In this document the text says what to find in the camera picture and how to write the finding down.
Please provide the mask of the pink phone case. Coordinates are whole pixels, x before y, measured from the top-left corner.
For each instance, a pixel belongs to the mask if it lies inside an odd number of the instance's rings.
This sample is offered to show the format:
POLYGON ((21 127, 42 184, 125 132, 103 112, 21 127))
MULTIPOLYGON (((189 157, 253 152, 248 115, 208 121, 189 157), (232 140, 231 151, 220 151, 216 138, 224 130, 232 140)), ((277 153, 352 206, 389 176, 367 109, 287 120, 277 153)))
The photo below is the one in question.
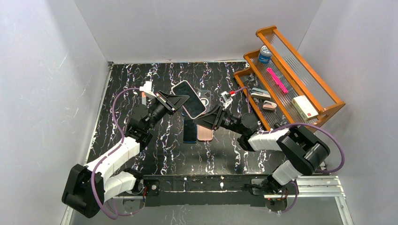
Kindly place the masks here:
POLYGON ((197 125, 197 140, 201 142, 212 141, 213 130, 197 125))

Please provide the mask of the green phone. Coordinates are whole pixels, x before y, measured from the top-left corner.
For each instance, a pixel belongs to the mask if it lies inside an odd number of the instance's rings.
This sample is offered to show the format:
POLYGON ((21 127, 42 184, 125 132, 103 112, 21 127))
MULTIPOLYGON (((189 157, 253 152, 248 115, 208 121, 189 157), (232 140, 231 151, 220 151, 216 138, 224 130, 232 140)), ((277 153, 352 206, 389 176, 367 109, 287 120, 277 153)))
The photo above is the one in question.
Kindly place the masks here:
POLYGON ((189 117, 184 117, 183 142, 184 143, 197 142, 197 125, 189 117))

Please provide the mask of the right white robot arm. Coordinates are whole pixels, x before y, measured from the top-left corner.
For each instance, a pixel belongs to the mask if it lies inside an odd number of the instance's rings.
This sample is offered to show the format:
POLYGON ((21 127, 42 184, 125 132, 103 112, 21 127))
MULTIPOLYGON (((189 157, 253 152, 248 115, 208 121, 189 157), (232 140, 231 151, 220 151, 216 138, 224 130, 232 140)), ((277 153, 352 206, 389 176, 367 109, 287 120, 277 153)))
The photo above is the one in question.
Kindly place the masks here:
POLYGON ((245 113, 238 118, 220 106, 194 119, 193 123, 211 130, 222 127, 240 134, 237 142, 245 151, 281 151, 286 156, 286 161, 269 174, 262 183, 250 185, 266 193, 277 193, 283 186, 300 176, 312 175, 330 155, 330 148, 307 128, 306 123, 288 124, 276 130, 261 133, 254 114, 245 113))

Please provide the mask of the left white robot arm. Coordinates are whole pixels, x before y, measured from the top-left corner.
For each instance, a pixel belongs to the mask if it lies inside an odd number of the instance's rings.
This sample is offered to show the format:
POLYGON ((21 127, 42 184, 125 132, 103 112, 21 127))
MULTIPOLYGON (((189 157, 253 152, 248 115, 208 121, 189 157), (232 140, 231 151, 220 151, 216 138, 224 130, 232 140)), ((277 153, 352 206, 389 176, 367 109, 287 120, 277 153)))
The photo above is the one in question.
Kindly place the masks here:
POLYGON ((157 122, 166 114, 174 114, 188 99, 187 95, 159 91, 150 107, 142 104, 135 107, 126 131, 114 147, 94 161, 71 168, 61 201, 87 218, 101 210, 109 218, 117 219, 120 215, 117 209, 110 212, 104 203, 122 192, 136 189, 143 176, 134 169, 115 172, 149 144, 157 122))

